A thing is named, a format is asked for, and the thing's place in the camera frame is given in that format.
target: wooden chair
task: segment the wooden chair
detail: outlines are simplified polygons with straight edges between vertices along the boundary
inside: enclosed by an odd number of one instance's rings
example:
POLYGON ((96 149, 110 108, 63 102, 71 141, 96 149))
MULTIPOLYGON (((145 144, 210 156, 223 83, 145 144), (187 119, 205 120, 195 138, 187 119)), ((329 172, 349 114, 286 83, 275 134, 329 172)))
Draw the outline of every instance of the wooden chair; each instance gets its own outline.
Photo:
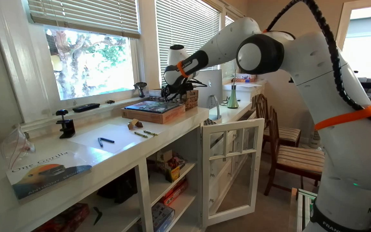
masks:
MULTIPOLYGON (((270 131, 269 131, 269 123, 270 118, 268 115, 268 104, 267 98, 264 97, 263 94, 259 94, 256 101, 256 115, 257 118, 264 118, 264 133, 263 133, 263 143, 262 147, 264 147, 265 142, 270 142, 270 131)), ((299 147, 300 143, 300 135, 301 130, 296 128, 288 128, 288 127, 279 127, 279 137, 280 137, 280 144, 291 146, 291 147, 299 147)))
POLYGON ((264 195, 268 195, 272 186, 282 190, 291 189, 273 184, 276 169, 300 175, 301 188, 303 188, 303 176, 314 179, 315 186, 321 180, 321 172, 324 165, 324 153, 318 150, 304 149, 298 147, 288 147, 280 145, 279 126, 277 123, 277 113, 270 107, 270 137, 271 137, 271 157, 272 164, 269 172, 270 179, 265 188, 264 195))

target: chair back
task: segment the chair back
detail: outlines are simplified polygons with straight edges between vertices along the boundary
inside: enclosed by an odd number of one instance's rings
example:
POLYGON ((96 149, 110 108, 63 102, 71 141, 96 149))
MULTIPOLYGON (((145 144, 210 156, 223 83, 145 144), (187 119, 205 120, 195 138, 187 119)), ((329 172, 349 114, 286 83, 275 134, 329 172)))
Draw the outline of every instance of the chair back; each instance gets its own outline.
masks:
POLYGON ((271 157, 272 162, 275 164, 277 163, 277 154, 280 145, 280 138, 279 138, 279 125, 277 123, 277 113, 273 107, 270 107, 270 149, 271 149, 271 157))
POLYGON ((256 116, 264 119, 264 129, 269 125, 267 98, 261 93, 256 101, 256 116))

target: remote control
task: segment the remote control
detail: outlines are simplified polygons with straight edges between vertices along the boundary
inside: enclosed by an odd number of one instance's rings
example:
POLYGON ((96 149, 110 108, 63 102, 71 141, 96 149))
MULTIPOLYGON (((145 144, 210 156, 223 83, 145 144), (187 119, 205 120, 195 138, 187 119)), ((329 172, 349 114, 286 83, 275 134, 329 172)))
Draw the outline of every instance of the remote control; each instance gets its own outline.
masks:
POLYGON ((87 110, 92 110, 92 109, 95 109, 95 108, 98 108, 98 107, 100 107, 99 103, 90 103, 90 104, 85 104, 85 105, 82 105, 82 106, 79 106, 79 107, 75 107, 72 110, 75 113, 81 113, 81 112, 84 112, 84 111, 87 111, 87 110))

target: orange band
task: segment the orange band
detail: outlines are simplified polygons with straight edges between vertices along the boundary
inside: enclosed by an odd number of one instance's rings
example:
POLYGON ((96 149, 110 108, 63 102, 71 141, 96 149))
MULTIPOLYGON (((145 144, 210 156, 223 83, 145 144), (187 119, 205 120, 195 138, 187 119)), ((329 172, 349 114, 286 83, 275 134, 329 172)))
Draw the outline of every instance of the orange band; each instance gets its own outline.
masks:
POLYGON ((183 62, 183 61, 180 61, 180 62, 177 63, 177 68, 180 70, 181 75, 183 75, 183 77, 187 78, 188 75, 186 75, 186 73, 184 72, 184 69, 181 67, 181 62, 183 62))
POLYGON ((371 106, 368 106, 367 108, 364 108, 363 110, 357 110, 352 113, 345 113, 342 115, 335 116, 333 118, 329 118, 326 120, 323 120, 315 125, 315 130, 321 130, 323 128, 342 124, 342 123, 348 123, 359 119, 365 119, 371 116, 371 106))

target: clear plastic bag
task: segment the clear plastic bag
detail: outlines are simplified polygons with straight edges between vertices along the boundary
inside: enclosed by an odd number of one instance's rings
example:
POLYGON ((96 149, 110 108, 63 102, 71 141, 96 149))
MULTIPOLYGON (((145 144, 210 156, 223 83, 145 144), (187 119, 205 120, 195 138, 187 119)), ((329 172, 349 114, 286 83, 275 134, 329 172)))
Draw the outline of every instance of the clear plastic bag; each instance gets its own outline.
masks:
POLYGON ((6 161, 8 169, 12 169, 14 164, 26 154, 34 152, 34 144, 27 140, 19 124, 0 145, 0 153, 6 161))

